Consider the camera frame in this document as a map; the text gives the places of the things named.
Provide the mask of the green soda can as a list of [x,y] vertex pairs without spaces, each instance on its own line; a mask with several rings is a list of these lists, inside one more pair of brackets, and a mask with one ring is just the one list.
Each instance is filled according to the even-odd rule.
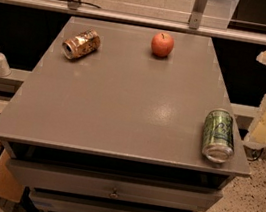
[[225,163],[235,154],[233,124],[231,114],[225,109],[214,109],[206,116],[201,152],[211,162]]

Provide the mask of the gold brown soda can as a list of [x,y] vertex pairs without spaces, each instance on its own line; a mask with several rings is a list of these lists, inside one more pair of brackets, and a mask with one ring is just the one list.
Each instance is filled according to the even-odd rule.
[[64,56],[75,60],[94,52],[101,46],[100,37],[93,29],[79,33],[77,36],[67,38],[63,43]]

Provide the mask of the top drawer knob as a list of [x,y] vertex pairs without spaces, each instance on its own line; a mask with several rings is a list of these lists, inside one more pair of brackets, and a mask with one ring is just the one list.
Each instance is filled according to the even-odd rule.
[[117,193],[117,189],[116,188],[113,188],[113,191],[111,193],[109,193],[109,197],[111,199],[117,199],[117,198],[119,198],[119,195]]

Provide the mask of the right metal bracket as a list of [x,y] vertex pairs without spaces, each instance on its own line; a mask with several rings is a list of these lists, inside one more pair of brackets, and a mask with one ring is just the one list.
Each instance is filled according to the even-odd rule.
[[194,5],[188,23],[188,26],[191,29],[199,29],[207,1],[208,0],[194,0]]

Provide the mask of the red apple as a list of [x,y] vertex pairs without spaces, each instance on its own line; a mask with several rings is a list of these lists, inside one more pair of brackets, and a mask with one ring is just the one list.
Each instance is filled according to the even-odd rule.
[[151,48],[154,55],[158,57],[167,57],[172,52],[174,44],[174,38],[166,33],[159,32],[151,40]]

